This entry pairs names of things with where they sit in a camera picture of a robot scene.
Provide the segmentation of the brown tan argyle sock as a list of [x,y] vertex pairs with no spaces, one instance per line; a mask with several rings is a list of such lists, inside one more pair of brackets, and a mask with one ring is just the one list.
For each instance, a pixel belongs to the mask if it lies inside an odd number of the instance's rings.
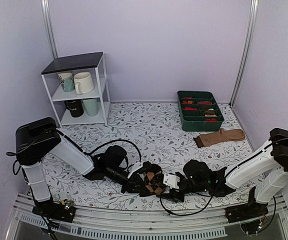
[[140,197],[160,195],[165,189],[162,168],[154,163],[145,161],[142,167],[136,170],[130,179],[133,182],[132,191],[139,193]]

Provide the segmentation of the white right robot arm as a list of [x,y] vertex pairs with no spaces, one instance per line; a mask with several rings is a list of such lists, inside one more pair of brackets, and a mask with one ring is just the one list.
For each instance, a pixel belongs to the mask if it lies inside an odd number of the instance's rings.
[[183,202],[185,194],[203,190],[210,196],[222,198],[239,187],[269,171],[268,178],[255,188],[253,199],[243,206],[246,218],[253,218],[273,195],[288,183],[288,130],[274,128],[269,139],[246,159],[219,170],[211,170],[203,161],[191,159],[183,172],[165,174],[163,182],[169,187],[161,196],[173,202]]

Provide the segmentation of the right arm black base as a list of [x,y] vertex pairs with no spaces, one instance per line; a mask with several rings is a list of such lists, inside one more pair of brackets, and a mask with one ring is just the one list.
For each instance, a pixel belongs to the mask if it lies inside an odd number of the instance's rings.
[[268,213],[268,203],[256,202],[255,190],[256,187],[254,186],[249,191],[247,203],[225,208],[225,216],[229,223],[260,217]]

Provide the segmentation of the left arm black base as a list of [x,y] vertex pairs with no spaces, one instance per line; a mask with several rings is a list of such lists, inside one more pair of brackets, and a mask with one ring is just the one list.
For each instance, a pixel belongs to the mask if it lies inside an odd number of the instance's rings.
[[30,191],[34,201],[33,214],[45,217],[48,220],[58,220],[67,223],[73,222],[76,208],[72,200],[64,199],[61,202],[54,202],[53,197],[50,196],[50,199],[38,202],[33,190],[30,189]]

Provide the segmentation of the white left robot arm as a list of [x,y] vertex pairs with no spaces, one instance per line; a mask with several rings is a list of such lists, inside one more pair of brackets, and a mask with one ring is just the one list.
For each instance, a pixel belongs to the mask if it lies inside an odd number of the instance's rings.
[[104,153],[93,155],[83,151],[72,139],[61,132],[51,117],[46,117],[17,128],[15,131],[16,160],[27,177],[28,185],[39,209],[47,216],[58,213],[58,205],[51,200],[42,167],[46,155],[60,159],[90,181],[101,180],[113,174],[128,178],[129,174],[121,163],[128,163],[127,152],[118,145],[111,145]]

